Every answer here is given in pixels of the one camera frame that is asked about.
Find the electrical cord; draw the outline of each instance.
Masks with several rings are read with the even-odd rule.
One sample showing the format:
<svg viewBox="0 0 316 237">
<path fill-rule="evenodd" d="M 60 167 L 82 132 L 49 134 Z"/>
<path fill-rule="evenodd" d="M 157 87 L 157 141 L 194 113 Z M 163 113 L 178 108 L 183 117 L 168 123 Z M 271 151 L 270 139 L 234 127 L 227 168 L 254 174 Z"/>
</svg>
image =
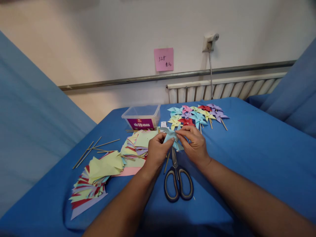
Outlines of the electrical cord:
<svg viewBox="0 0 316 237">
<path fill-rule="evenodd" d="M 211 72 L 211 99 L 213 99 L 213 98 L 214 98 L 214 95 L 213 95 L 211 51 L 208 53 L 208 59 L 209 59 L 209 62 L 210 62 L 210 72 Z"/>
</svg>

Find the clear plastic box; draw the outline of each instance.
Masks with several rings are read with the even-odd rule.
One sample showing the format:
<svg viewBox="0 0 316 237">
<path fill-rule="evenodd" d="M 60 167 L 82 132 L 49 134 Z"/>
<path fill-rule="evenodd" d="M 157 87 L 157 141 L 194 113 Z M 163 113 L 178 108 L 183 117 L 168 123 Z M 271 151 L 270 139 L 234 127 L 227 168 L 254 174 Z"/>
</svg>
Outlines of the clear plastic box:
<svg viewBox="0 0 316 237">
<path fill-rule="evenodd" d="M 132 106 L 122 114 L 122 118 L 133 130 L 157 130 L 160 105 Z"/>
</svg>

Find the wall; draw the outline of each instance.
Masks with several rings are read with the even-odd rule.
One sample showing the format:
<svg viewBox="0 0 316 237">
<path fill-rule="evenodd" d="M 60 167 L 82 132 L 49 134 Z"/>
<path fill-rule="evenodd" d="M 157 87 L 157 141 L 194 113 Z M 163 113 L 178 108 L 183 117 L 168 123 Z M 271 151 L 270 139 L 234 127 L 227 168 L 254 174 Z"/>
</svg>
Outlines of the wall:
<svg viewBox="0 0 316 237">
<path fill-rule="evenodd" d="M 56 85 L 157 74 L 153 49 L 174 48 L 174 72 L 208 68 L 203 36 L 220 35 L 213 68 L 297 59 L 316 36 L 311 0 L 0 1 L 0 30 Z M 95 122 L 112 109 L 168 103 L 185 78 L 67 92 Z"/>
</svg>

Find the scissor handle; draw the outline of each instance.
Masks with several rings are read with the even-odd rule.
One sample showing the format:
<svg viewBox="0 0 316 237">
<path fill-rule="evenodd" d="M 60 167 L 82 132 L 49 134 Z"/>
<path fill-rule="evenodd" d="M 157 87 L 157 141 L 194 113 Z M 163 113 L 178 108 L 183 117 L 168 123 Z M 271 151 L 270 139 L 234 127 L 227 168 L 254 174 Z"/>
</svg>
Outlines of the scissor handle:
<svg viewBox="0 0 316 237">
<path fill-rule="evenodd" d="M 167 179 L 168 179 L 169 175 L 173 176 L 173 184 L 174 184 L 174 189 L 175 189 L 175 196 L 174 197 L 172 197 L 168 193 L 168 190 L 167 190 Z M 165 176 L 164 191 L 165 191 L 166 198 L 169 202 L 176 202 L 179 199 L 179 191 L 178 191 L 178 185 L 177 185 L 177 179 L 176 179 L 176 170 L 175 170 L 174 166 L 170 167 L 170 170 L 168 171 L 168 173 Z"/>
<path fill-rule="evenodd" d="M 188 173 L 188 171 L 186 169 L 184 169 L 181 166 L 178 166 L 177 169 L 178 169 L 178 177 L 179 177 L 180 196 L 182 197 L 183 200 L 188 201 L 188 200 L 190 200 L 193 197 L 193 182 L 192 182 L 192 179 L 191 179 L 191 177 L 190 177 L 190 175 L 189 175 L 189 173 Z M 186 177 L 189 180 L 190 192 L 189 192 L 188 195 L 185 195 L 184 192 L 183 192 L 183 184 L 182 184 L 182 179 L 181 179 L 181 173 L 185 174 Z"/>
</svg>

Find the paper pinwheel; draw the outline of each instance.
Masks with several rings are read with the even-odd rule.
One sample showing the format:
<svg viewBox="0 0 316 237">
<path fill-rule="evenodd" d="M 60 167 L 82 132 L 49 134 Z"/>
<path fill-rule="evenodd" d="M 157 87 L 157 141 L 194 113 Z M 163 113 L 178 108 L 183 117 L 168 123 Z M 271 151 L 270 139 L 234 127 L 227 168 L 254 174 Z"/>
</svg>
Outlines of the paper pinwheel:
<svg viewBox="0 0 316 237">
<path fill-rule="evenodd" d="M 209 119 L 216 119 L 213 114 L 210 114 L 208 111 L 204 110 L 202 113 L 205 116 L 205 120 L 208 121 Z"/>
<path fill-rule="evenodd" d="M 179 119 L 181 119 L 181 116 L 182 115 L 173 115 L 170 120 L 172 120 L 172 119 L 179 120 Z"/>
<path fill-rule="evenodd" d="M 170 117 L 172 117 L 173 115 L 181 115 L 183 108 L 171 107 L 170 109 L 167 109 L 167 110 L 171 112 Z"/>
<path fill-rule="evenodd" d="M 218 111 L 224 112 L 221 107 L 219 107 L 215 104 L 208 104 L 207 106 L 211 107 L 212 110 L 218 110 Z"/>
<path fill-rule="evenodd" d="M 222 123 L 221 118 L 222 119 L 229 119 L 229 117 L 224 115 L 224 113 L 222 111 L 212 111 L 210 114 L 214 115 L 216 117 L 216 120 L 220 123 Z"/>
<path fill-rule="evenodd" d="M 181 144 L 179 143 L 179 138 L 177 138 L 177 134 L 175 133 L 175 131 L 169 129 L 169 128 L 160 128 L 160 130 L 164 131 L 165 133 L 167 133 L 164 143 L 166 141 L 168 141 L 171 138 L 174 138 L 174 143 L 173 143 L 173 148 L 176 150 L 184 150 L 183 146 L 181 146 Z"/>
<path fill-rule="evenodd" d="M 195 107 L 195 106 L 191 106 L 190 107 L 191 109 L 193 109 L 195 112 L 198 112 L 198 113 L 201 113 L 203 110 L 198 108 L 198 107 Z"/>
<path fill-rule="evenodd" d="M 183 123 L 184 126 L 188 125 L 188 126 L 194 126 L 192 119 L 179 119 L 179 122 Z"/>
<path fill-rule="evenodd" d="M 171 123 L 172 130 L 174 130 L 175 127 L 182 126 L 181 122 L 179 122 L 178 120 L 171 119 L 168 122 Z"/>
<path fill-rule="evenodd" d="M 192 116 L 192 114 L 190 112 L 187 112 L 187 113 L 184 113 L 181 115 L 181 117 L 184 117 L 185 119 L 187 119 L 190 116 Z"/>
<path fill-rule="evenodd" d="M 205 111 L 208 111 L 208 112 L 212 111 L 212 109 L 210 107 L 208 107 L 207 105 L 199 105 L 198 108 L 205 110 Z"/>
<path fill-rule="evenodd" d="M 191 119 L 195 120 L 195 126 L 197 129 L 199 129 L 200 124 L 207 125 L 207 123 L 204 121 L 204 116 L 199 114 L 198 112 L 192 112 L 192 116 L 190 117 Z"/>
<path fill-rule="evenodd" d="M 183 110 L 182 113 L 191 112 L 193 109 L 191 109 L 189 106 L 182 105 Z"/>
</svg>

